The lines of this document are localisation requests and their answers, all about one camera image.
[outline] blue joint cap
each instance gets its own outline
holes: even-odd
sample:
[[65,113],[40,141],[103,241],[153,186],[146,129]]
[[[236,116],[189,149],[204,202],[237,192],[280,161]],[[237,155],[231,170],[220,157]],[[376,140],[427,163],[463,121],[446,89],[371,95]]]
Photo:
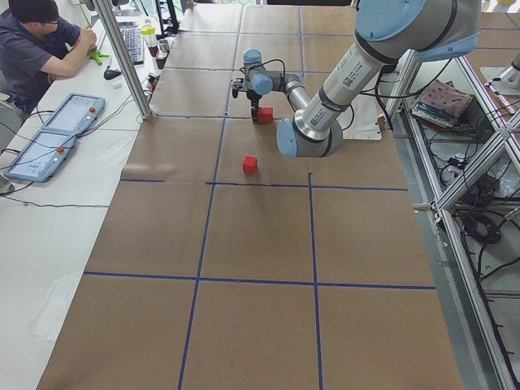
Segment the blue joint cap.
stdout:
[[262,53],[258,49],[248,49],[244,52],[244,65],[262,63]]
[[433,49],[417,53],[415,59],[420,63],[440,61],[442,59],[453,59],[470,53],[475,47],[477,47],[478,40],[479,33],[477,32],[476,34],[448,43],[447,45],[434,47]]
[[278,122],[276,129],[276,144],[279,152],[285,157],[296,157],[298,153],[297,135],[294,133],[293,122],[289,118]]
[[367,41],[386,41],[410,26],[426,0],[370,0],[360,2],[356,29]]
[[253,76],[251,79],[251,86],[259,95],[267,95],[270,91],[273,90],[273,80],[263,73],[258,73]]

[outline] white desk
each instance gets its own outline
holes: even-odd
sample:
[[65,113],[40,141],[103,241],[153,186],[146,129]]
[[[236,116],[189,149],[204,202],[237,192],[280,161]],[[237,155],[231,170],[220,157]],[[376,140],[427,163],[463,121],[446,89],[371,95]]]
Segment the white desk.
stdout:
[[[101,23],[94,29],[99,36]],[[100,50],[113,54],[108,38]],[[148,52],[145,55],[145,64],[136,66],[140,80],[150,72],[159,73]],[[106,99],[98,122],[114,112],[130,92],[123,76],[104,80],[108,58],[103,61],[101,67],[87,61],[75,77],[55,81],[39,110],[55,110],[70,92],[76,92]],[[112,67],[117,67],[115,58]],[[113,89],[115,80],[123,81],[123,87]],[[140,127],[138,114],[130,102],[118,116],[78,140],[55,177],[12,197],[39,204],[109,205]],[[40,126],[38,116],[32,117],[19,134],[30,139]],[[15,136],[9,147],[21,150],[26,143]],[[14,157],[4,153],[0,167],[8,166]],[[14,184],[19,188],[27,182]],[[37,386],[105,214],[106,207],[41,208],[0,197],[0,388]]]

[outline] green object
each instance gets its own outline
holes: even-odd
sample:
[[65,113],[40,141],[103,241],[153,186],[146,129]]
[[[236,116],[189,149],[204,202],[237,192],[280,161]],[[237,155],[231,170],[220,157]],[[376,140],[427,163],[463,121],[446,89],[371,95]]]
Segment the green object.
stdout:
[[99,50],[95,50],[90,54],[90,58],[93,59],[94,61],[96,61],[96,64],[99,66],[101,66],[103,64],[103,61],[101,59],[106,59],[108,57],[110,57],[109,54],[103,54]]

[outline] cup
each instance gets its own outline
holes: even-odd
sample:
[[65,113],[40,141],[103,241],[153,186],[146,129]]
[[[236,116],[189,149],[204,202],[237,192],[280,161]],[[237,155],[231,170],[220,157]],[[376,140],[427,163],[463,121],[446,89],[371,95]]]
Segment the cup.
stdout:
[[170,52],[170,45],[168,44],[168,41],[166,39],[161,39],[159,41],[159,51],[162,53]]
[[159,51],[157,46],[157,37],[155,36],[155,27],[151,24],[145,24],[141,27],[141,35],[145,39],[149,53],[152,54],[152,57],[155,57]]

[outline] red cube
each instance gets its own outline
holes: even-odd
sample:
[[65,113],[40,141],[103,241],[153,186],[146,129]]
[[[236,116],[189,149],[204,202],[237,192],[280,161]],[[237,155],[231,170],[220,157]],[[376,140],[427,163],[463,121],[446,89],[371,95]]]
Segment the red cube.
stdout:
[[256,157],[245,156],[242,163],[242,170],[247,175],[254,175],[258,170],[258,159]]
[[270,124],[273,121],[273,107],[258,108],[258,122],[260,124]]

